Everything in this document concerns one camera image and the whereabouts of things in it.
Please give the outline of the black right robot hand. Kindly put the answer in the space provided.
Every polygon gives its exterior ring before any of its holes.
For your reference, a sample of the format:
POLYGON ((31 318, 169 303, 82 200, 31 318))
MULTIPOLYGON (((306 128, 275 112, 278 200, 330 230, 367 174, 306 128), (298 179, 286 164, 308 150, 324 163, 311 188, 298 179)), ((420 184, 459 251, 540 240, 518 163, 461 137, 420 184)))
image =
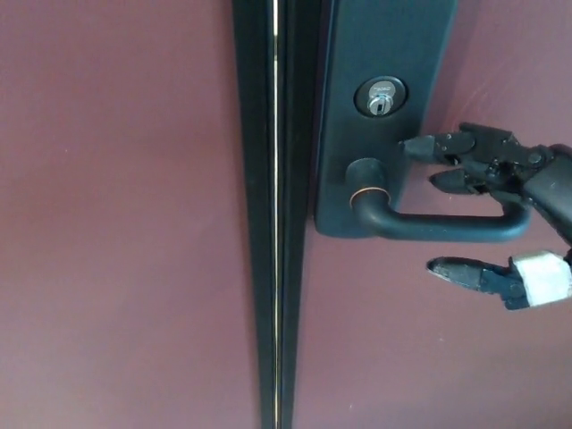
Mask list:
MULTIPOLYGON (((526 147, 509 130, 463 122, 458 131, 401 141, 406 156, 444 164, 433 175, 438 190, 488 194, 502 203, 532 207, 566 242, 571 241, 571 150, 564 145, 526 147)), ((428 270, 468 290, 497 295, 505 308, 540 307, 571 297, 571 256, 539 250, 507 266, 462 257, 437 257, 428 270)))

